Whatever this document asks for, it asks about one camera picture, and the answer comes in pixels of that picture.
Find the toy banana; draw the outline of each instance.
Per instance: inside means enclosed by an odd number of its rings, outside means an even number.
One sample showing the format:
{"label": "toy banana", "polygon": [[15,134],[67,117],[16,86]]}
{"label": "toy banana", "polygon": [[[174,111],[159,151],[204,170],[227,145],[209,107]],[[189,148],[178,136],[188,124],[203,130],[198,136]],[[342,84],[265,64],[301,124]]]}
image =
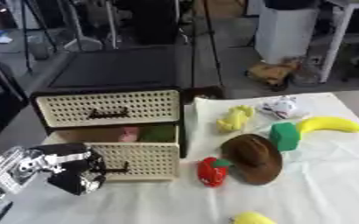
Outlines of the toy banana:
{"label": "toy banana", "polygon": [[336,116],[314,116],[298,122],[296,127],[301,136],[313,130],[359,131],[358,123]]}
{"label": "toy banana", "polygon": [[216,125],[218,130],[222,132],[240,130],[253,114],[254,109],[252,107],[243,105],[233,107],[223,119],[216,121]]}
{"label": "toy banana", "polygon": [[276,224],[273,220],[268,219],[260,213],[247,212],[240,213],[234,219],[233,224]]}

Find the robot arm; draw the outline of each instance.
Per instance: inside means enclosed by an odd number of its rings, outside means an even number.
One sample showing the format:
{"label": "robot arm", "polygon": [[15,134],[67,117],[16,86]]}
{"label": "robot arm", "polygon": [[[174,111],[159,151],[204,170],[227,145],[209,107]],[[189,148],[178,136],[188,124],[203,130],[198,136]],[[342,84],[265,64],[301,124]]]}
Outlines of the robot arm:
{"label": "robot arm", "polygon": [[[27,150],[14,174],[28,178],[37,172],[50,172],[48,183],[81,195],[99,189],[106,180],[107,169],[102,156],[91,148],[82,143],[66,143],[41,145]],[[86,172],[96,175],[88,179]]]}
{"label": "robot arm", "polygon": [[107,172],[127,171],[128,162],[123,169],[107,169],[102,156],[83,143],[13,147],[0,156],[0,220],[12,206],[8,194],[21,192],[40,172],[50,174],[49,184],[82,195],[99,189]]}

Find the white tablecloth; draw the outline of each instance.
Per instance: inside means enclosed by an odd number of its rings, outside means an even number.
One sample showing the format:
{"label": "white tablecloth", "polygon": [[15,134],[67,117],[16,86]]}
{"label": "white tablecloth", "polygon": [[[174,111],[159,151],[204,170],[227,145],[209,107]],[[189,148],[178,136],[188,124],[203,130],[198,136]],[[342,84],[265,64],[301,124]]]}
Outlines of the white tablecloth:
{"label": "white tablecloth", "polygon": [[[359,123],[333,94],[297,98],[313,116],[341,116]],[[188,131],[189,154],[173,182],[107,184],[76,197],[36,180],[17,195],[2,223],[226,224],[235,214],[257,211],[279,224],[359,224],[359,133],[306,134],[297,150],[283,153],[284,169],[268,185],[247,185],[228,176],[223,186],[206,188],[197,180],[195,162],[219,155],[225,140],[241,133],[268,134],[276,120],[260,114],[242,131],[221,135],[215,129],[215,120],[229,107],[265,99],[196,100],[189,109],[197,116],[187,117],[193,127]]]}

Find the green cube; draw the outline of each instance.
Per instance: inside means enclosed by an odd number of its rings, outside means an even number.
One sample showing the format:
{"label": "green cube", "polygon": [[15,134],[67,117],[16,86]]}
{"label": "green cube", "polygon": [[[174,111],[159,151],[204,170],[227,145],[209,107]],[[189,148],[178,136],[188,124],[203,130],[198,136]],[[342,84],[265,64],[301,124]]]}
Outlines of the green cube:
{"label": "green cube", "polygon": [[271,127],[270,141],[279,151],[293,151],[299,142],[299,132],[290,122],[275,123]]}

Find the brown cowboy hat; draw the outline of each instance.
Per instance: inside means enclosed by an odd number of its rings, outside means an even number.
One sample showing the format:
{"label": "brown cowboy hat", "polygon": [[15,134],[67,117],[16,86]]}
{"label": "brown cowboy hat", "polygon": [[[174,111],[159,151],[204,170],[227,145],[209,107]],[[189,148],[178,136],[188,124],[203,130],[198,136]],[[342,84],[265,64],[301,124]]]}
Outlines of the brown cowboy hat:
{"label": "brown cowboy hat", "polygon": [[282,170],[282,155],[268,139],[241,135],[222,145],[222,157],[233,163],[244,180],[252,185],[264,185]]}

